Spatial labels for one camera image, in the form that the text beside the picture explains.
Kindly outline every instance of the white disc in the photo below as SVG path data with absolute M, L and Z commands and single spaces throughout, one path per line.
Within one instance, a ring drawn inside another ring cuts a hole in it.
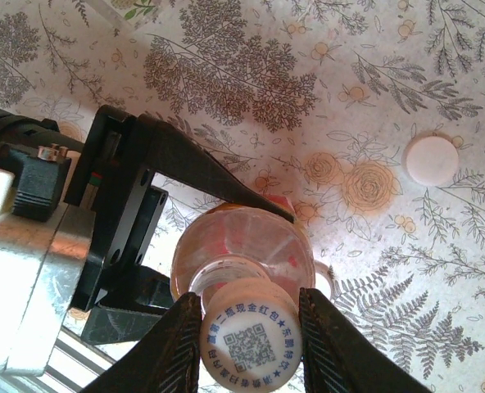
M 410 146 L 406 170 L 424 186 L 439 186 L 452 178 L 459 166 L 459 155 L 450 142 L 441 137 L 426 137 Z

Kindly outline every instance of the table surface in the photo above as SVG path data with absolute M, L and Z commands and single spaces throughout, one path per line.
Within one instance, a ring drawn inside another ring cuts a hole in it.
M 168 120 L 248 187 L 288 196 L 333 266 L 334 303 L 378 348 L 432 391 L 485 392 L 485 0 L 181 0 L 131 33 L 82 0 L 0 0 L 0 107 L 84 140 L 104 103 Z M 401 166 L 430 134 L 459 152 L 441 187 Z M 218 201 L 156 182 L 171 197 L 145 264 L 168 274 Z M 302 372 L 283 390 L 303 391 Z

